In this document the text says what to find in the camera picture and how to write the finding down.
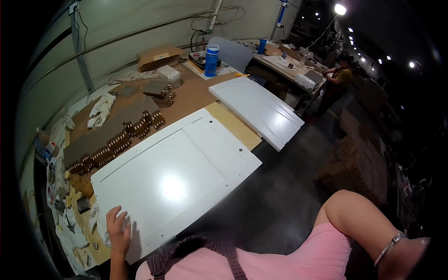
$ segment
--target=plastic bottle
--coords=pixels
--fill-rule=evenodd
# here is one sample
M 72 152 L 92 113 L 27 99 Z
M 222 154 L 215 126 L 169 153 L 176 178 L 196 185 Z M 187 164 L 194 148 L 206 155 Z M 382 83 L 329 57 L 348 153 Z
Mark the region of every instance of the plastic bottle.
M 36 147 L 36 151 L 43 159 L 47 161 L 50 161 L 52 159 L 53 156 L 44 146 L 42 146 L 42 143 L 39 141 L 38 137 L 34 139 L 34 146 Z
M 60 111 L 62 114 L 62 117 L 64 118 L 65 125 L 69 128 L 69 130 L 73 131 L 75 129 L 76 125 L 73 122 L 72 118 L 67 114 L 67 111 L 65 109 L 62 109 Z
M 36 132 L 40 144 L 45 147 L 52 156 L 57 157 L 59 154 L 59 147 L 55 143 L 50 142 L 50 136 L 40 130 L 39 127 L 36 129 Z
M 218 45 L 208 45 L 207 55 L 205 59 L 205 70 L 204 75 L 206 77 L 216 76 L 216 64 L 218 63 Z
M 262 55 L 264 53 L 264 47 L 266 46 L 266 40 L 265 39 L 260 39 L 260 46 L 258 47 L 258 54 Z

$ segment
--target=fingers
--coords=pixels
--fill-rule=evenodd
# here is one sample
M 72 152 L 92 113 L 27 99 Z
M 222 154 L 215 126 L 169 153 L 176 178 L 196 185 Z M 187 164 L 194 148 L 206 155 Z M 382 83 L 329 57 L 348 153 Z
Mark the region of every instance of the fingers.
M 131 222 L 130 221 L 128 222 L 128 224 L 125 227 L 124 236 L 125 236 L 125 238 L 131 237 Z
M 106 214 L 106 222 L 108 223 L 115 223 L 116 215 L 121 210 L 121 205 L 118 205 L 117 207 L 112 208 L 109 210 L 109 212 Z
M 124 211 L 123 213 L 121 213 L 118 218 L 115 221 L 115 224 L 117 224 L 118 226 L 121 226 L 123 224 L 123 220 L 125 219 L 126 215 L 128 214 L 127 211 Z

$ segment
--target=woman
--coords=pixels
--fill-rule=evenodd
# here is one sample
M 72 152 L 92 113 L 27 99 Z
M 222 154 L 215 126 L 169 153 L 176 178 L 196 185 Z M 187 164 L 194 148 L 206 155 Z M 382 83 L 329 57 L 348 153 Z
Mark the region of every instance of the woman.
M 121 225 L 126 212 L 121 207 L 106 215 L 112 244 L 111 280 L 126 280 L 125 256 L 129 249 L 130 224 Z M 367 198 L 347 190 L 334 193 L 321 207 L 307 240 L 290 255 L 257 254 L 236 248 L 236 262 L 200 248 L 173 264 L 149 257 L 138 269 L 136 280 L 148 279 L 345 279 L 351 238 L 370 255 L 378 279 L 406 279 L 429 243 L 429 238 L 410 240 L 403 236 Z M 157 266 L 162 275 L 154 277 Z
M 347 86 L 352 79 L 350 65 L 353 62 L 353 56 L 347 52 L 342 52 L 338 60 L 339 68 L 331 68 L 323 73 L 325 78 L 328 79 L 328 85 L 320 101 L 319 109 L 314 116 L 321 117 L 347 91 Z M 328 73 L 333 73 L 333 77 L 328 77 Z

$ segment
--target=hand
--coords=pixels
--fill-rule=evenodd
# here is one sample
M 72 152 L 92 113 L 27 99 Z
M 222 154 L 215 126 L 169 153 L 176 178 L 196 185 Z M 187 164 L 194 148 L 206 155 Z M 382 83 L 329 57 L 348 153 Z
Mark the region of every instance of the hand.
M 116 255 L 124 259 L 131 242 L 131 223 L 129 222 L 126 225 L 124 232 L 121 230 L 121 225 L 123 224 L 128 212 L 125 211 L 117 217 L 116 215 L 120 212 L 120 210 L 120 205 L 112 208 L 106 214 L 106 223 L 108 226 L 109 238 L 111 240 L 111 255 Z

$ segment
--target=blue water bottle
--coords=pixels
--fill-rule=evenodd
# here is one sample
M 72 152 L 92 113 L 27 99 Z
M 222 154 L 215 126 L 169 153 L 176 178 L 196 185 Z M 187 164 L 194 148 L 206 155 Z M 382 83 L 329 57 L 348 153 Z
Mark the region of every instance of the blue water bottle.
M 205 57 L 205 70 L 204 75 L 206 77 L 214 77 L 216 75 L 216 64 L 218 63 L 218 45 L 208 45 L 207 56 Z
M 258 47 L 258 54 L 262 55 L 264 53 L 264 47 L 266 46 L 266 40 L 265 39 L 260 39 L 260 45 Z

